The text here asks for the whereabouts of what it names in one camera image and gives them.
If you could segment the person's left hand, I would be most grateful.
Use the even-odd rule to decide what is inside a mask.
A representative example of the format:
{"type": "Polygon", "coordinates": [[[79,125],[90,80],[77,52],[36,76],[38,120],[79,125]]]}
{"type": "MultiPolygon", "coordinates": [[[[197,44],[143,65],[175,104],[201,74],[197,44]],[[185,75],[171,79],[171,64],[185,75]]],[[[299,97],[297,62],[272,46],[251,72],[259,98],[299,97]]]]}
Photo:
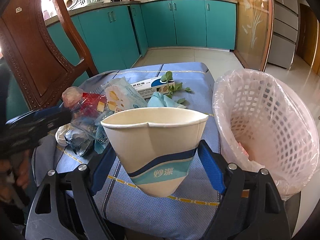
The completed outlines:
{"type": "Polygon", "coordinates": [[[1,159],[1,201],[10,204],[14,196],[13,185],[25,193],[29,185],[30,151],[17,154],[18,164],[13,165],[11,159],[1,159]]]}

